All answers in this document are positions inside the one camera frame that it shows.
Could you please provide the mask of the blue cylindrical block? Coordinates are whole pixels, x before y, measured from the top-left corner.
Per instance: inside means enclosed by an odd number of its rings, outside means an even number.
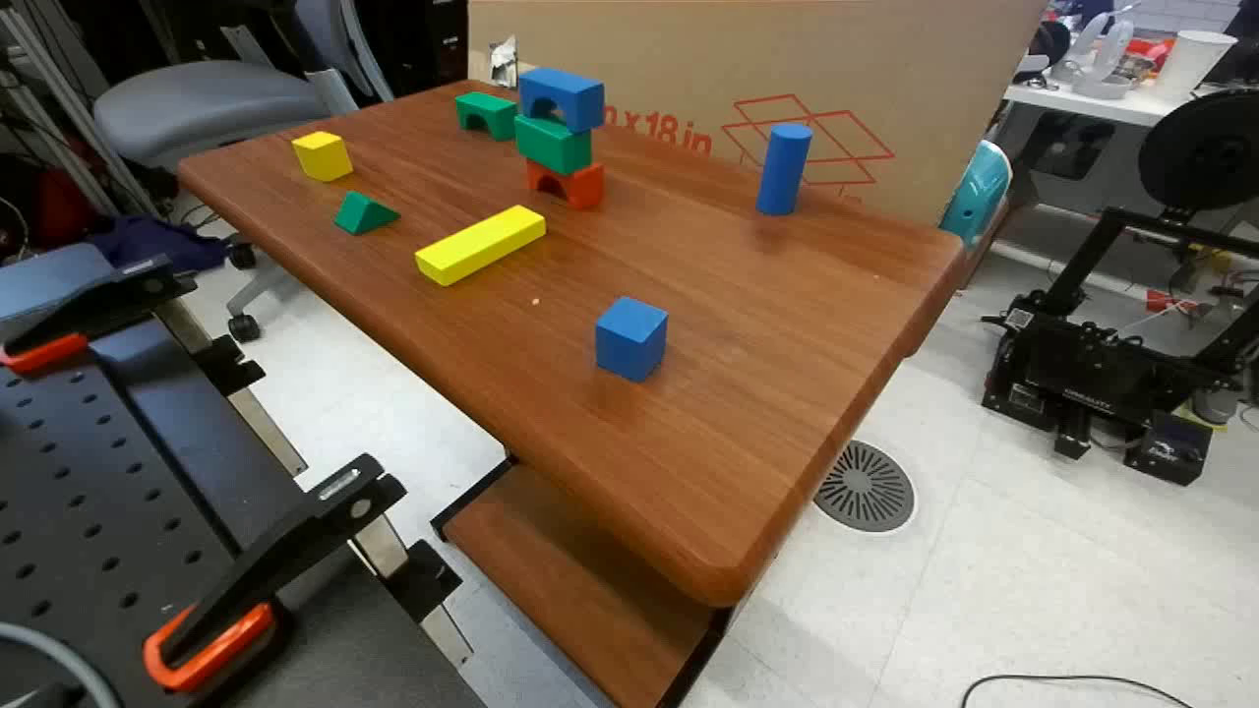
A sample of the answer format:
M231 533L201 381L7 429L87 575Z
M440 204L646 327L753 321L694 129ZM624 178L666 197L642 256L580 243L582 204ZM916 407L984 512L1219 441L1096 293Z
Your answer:
M787 217L801 200L803 169L810 151L810 129L803 123L780 123L766 133L755 208L764 217Z

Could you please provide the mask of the blue cube block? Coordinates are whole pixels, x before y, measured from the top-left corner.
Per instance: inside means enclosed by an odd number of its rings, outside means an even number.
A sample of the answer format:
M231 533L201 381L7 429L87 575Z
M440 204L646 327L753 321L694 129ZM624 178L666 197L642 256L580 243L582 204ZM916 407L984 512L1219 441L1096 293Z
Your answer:
M646 381L658 373L666 342L669 315L642 298L617 298L595 321L600 367L630 381Z

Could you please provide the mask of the orange arch block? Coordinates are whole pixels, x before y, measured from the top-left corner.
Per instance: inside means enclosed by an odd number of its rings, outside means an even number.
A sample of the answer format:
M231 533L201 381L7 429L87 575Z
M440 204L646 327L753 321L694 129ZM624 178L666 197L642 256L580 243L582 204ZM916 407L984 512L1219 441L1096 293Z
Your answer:
M580 171L554 171L538 162L527 166L527 184L536 192L554 192L572 208L600 208L605 190L605 169L600 162L582 166Z

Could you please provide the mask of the long yellow rectangular block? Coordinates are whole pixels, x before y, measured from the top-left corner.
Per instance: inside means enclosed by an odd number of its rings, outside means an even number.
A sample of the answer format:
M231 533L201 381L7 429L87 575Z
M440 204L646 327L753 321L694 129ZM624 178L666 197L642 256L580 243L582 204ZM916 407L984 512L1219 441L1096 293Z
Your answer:
M437 287L453 287L545 235L546 235L546 217L527 204L512 204L447 241L419 246L414 264Z

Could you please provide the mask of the green stacked block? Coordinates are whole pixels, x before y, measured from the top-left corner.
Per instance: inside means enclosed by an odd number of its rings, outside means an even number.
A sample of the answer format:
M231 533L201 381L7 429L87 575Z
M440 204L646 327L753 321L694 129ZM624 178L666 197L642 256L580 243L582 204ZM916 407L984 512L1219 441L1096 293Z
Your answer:
M551 171L580 171L595 162L589 136L554 123L554 119L520 113L515 119L515 148Z

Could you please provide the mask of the blue arch block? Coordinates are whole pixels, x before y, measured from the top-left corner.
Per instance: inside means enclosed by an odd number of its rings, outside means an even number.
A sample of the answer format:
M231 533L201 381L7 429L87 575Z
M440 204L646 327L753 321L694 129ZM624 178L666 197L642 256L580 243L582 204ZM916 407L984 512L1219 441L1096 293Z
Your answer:
M574 70L536 68L520 73L520 110L589 133L605 123L605 87Z

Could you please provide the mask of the green triangular wedge block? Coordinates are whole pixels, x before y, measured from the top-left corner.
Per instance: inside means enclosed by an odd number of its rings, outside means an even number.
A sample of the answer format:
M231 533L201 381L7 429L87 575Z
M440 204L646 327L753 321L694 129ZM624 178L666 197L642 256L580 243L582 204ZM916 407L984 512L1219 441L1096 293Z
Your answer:
M374 200L369 192L360 192L351 190L334 213L334 222L348 233L348 235L368 235L374 229L385 229L393 222L397 213L382 200Z

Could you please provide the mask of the yellow cube block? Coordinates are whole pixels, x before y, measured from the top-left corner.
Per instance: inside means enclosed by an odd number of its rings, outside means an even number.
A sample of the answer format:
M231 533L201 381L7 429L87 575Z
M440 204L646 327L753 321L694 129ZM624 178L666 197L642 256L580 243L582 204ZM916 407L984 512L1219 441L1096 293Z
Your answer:
M300 133L290 148L310 182L342 182L353 171L348 141L330 129Z

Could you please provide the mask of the round floor drain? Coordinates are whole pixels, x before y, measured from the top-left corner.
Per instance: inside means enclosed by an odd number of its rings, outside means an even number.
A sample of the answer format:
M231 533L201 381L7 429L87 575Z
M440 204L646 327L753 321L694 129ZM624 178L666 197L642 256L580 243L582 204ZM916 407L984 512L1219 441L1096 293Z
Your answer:
M912 504L908 473L866 441L852 441L816 491L816 507L852 529L896 529Z

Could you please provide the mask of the lower wooden shelf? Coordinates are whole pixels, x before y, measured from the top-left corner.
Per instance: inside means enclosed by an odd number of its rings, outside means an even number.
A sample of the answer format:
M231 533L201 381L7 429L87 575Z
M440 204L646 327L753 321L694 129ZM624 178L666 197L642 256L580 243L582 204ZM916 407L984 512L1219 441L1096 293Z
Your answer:
M458 495L433 529L617 708L676 708L726 638L727 610L681 593L520 461Z

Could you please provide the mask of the large cardboard box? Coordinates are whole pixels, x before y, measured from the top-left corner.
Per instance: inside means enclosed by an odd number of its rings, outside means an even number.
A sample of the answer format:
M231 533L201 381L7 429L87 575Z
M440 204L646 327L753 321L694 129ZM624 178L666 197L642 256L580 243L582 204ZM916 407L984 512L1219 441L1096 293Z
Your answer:
M806 184L938 222L1046 0L470 0L477 68L605 82L605 123L760 171L810 129Z

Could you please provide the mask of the grey office chair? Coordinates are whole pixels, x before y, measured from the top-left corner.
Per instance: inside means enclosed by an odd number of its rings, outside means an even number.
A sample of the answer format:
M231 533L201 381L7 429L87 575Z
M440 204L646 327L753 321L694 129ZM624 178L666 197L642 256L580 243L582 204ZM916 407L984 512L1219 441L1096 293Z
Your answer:
M133 166L172 169L180 158L351 113L393 87L369 49L353 0L242 0L275 23L300 70L251 56L188 60L115 82L92 104L107 145Z

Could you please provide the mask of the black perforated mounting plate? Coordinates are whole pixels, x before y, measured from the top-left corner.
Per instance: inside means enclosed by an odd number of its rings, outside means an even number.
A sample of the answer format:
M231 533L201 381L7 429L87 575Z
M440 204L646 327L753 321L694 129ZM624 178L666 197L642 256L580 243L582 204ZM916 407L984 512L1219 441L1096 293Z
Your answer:
M481 708L351 540L275 593L275 629L184 694L146 638L209 593L302 487L167 339L0 381L6 708Z

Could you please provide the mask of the black orange clamp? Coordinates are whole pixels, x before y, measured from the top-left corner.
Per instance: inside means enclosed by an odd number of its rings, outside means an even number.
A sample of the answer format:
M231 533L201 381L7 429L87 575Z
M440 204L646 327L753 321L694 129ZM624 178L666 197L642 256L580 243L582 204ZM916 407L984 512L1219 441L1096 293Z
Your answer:
M92 351L95 339L150 318L163 302L193 289L193 280L172 264L146 264L117 280L95 281L27 328L6 342L6 367L19 378L40 378Z
M306 487L188 610L141 646L146 677L167 692L201 692L229 677L279 621L275 593L368 529L406 495L369 453Z

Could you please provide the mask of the white side table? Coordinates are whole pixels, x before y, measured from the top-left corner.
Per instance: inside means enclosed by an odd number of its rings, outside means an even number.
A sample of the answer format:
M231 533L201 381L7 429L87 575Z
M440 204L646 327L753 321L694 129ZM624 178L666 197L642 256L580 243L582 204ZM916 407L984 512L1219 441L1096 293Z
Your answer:
M1205 89L1208 73L1231 45L1235 39L1224 31L1180 31L1156 70L1125 73L1114 41L1088 39L1046 70L1046 82L1008 87L1004 98L1013 104L1054 113L1156 125Z

